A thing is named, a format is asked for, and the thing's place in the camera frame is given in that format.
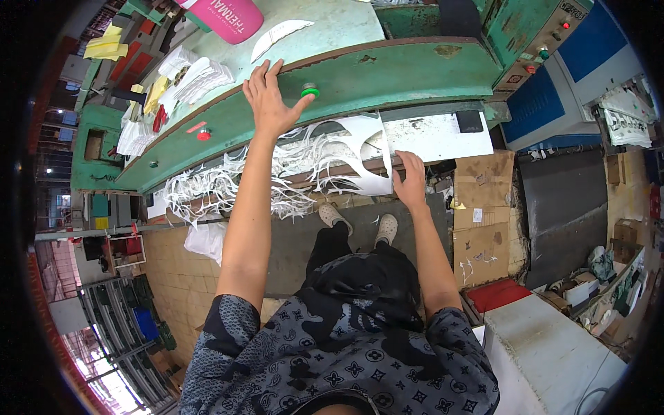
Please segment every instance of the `green button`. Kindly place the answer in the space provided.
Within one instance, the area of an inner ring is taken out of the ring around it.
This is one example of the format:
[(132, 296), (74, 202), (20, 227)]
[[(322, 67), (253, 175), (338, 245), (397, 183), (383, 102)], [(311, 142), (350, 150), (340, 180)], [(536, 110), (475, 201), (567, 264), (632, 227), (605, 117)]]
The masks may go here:
[(321, 92), (317, 88), (307, 88), (305, 90), (302, 90), (302, 93), (300, 94), (300, 97), (304, 98), (305, 96), (313, 94), (315, 95), (316, 98), (321, 94)]

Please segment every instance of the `pink thermal cup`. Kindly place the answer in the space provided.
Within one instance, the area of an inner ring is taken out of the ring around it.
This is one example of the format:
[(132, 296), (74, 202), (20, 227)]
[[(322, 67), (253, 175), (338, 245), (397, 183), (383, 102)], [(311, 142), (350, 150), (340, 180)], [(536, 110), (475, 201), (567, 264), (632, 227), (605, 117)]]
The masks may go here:
[(249, 39), (263, 24), (263, 14), (251, 0), (177, 0), (230, 44)]

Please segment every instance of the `control panel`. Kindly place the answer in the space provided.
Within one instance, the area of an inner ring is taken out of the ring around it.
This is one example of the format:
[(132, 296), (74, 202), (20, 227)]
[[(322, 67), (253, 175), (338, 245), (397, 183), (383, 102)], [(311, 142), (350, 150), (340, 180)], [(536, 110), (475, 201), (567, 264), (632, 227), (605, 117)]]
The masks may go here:
[(546, 21), (533, 41), (526, 47), (487, 101), (505, 101), (528, 80), (578, 27), (588, 15), (588, 10), (573, 0), (563, 0)]

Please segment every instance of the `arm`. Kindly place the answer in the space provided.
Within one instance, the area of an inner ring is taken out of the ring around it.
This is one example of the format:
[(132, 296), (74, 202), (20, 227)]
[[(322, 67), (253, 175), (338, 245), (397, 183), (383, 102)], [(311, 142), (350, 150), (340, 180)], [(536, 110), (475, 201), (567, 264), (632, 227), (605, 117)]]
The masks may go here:
[(260, 312), (268, 277), (272, 199), (272, 153), (279, 135), (297, 121), (314, 95), (293, 108), (282, 101), (277, 74), (283, 60), (268, 70), (270, 61), (257, 66), (242, 91), (254, 111), (256, 130), (249, 144), (235, 205), (224, 238), (221, 273), (216, 295), (233, 294), (249, 301)]
[(431, 210), (424, 200), (424, 164), (422, 159), (409, 151), (396, 151), (406, 168), (406, 179), (401, 182), (394, 171), (394, 191), (408, 207), (415, 228), (418, 279), (426, 318), (445, 307), (461, 309), (461, 299), (450, 262), (440, 243), (440, 237), (431, 217)]

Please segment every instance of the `metal shelf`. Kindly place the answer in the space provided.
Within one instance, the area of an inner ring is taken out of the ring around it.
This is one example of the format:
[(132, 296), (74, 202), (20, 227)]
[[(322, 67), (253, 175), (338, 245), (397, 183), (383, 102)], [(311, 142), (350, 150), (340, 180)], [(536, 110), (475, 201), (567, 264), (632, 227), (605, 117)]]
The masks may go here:
[[(123, 289), (132, 284), (132, 279), (115, 277), (85, 284), (78, 288), (78, 296), (88, 323), (97, 327), (93, 332), (106, 360), (118, 368), (123, 381), (136, 393), (134, 398), (137, 403), (142, 402), (156, 414), (165, 413), (176, 401), (167, 390), (166, 380), (161, 374), (151, 363), (143, 363), (143, 358), (149, 358), (147, 349), (155, 342), (143, 336), (133, 309), (124, 296)], [(97, 289), (102, 286), (110, 305), (100, 302)], [(95, 316), (95, 310), (98, 310), (101, 319)]]

